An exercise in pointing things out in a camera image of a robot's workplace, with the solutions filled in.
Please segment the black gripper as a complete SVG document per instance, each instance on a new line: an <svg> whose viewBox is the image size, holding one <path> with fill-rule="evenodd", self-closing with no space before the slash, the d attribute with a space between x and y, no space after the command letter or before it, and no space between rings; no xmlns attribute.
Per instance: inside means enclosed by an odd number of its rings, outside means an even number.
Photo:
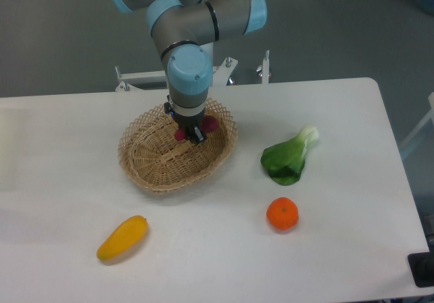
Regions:
<svg viewBox="0 0 434 303"><path fill-rule="evenodd" d="M201 122L205 117L206 101L196 107L185 108L174 102L170 95L163 105L164 113L172 117L189 136L193 144L201 144L207 140L206 133L200 129Z"/></svg>

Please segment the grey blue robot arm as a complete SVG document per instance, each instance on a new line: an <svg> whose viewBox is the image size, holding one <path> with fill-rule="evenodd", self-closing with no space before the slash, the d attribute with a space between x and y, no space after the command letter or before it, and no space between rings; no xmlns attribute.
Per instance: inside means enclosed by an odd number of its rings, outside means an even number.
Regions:
<svg viewBox="0 0 434 303"><path fill-rule="evenodd" d="M184 137L200 144L213 63L203 45L261 29L266 0L113 0L120 12L146 11L146 25L165 71L165 112Z"/></svg>

